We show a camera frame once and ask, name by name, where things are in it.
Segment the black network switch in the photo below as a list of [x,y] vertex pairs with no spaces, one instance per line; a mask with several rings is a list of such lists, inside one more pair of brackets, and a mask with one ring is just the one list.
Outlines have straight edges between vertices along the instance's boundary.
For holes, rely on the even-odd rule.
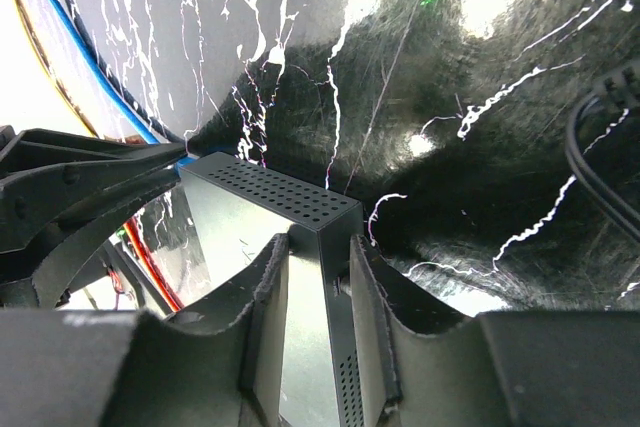
[[339,287],[364,227],[360,202],[225,153],[182,167],[181,180],[213,286],[273,235],[289,238],[281,417],[364,425],[351,299]]

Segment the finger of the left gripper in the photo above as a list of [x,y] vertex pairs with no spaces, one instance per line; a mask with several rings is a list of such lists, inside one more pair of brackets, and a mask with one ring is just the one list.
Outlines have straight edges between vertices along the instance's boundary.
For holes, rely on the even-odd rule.
[[22,250],[49,223],[186,156],[180,143],[125,144],[45,129],[1,128],[1,250]]
[[135,180],[68,224],[53,222],[26,247],[1,255],[3,307],[54,307],[94,254],[149,201],[174,187],[175,169],[161,169]]

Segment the black power adapter with cord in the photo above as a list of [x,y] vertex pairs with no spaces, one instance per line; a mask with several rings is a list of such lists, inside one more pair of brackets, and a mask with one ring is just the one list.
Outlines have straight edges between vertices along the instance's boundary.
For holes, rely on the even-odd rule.
[[638,241],[638,58],[581,88],[566,121],[564,153],[573,176],[594,204]]

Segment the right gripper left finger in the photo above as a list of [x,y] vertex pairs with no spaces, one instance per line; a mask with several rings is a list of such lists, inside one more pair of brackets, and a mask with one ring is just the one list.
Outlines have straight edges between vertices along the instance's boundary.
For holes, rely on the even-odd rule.
[[148,311],[1,315],[5,426],[275,426],[289,242],[171,318]]

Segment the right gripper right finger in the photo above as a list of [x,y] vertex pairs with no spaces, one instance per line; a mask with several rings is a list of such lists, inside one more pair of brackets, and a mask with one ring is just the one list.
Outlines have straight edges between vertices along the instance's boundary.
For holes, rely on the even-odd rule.
[[635,426],[635,312],[468,317],[356,235],[350,297],[368,426]]

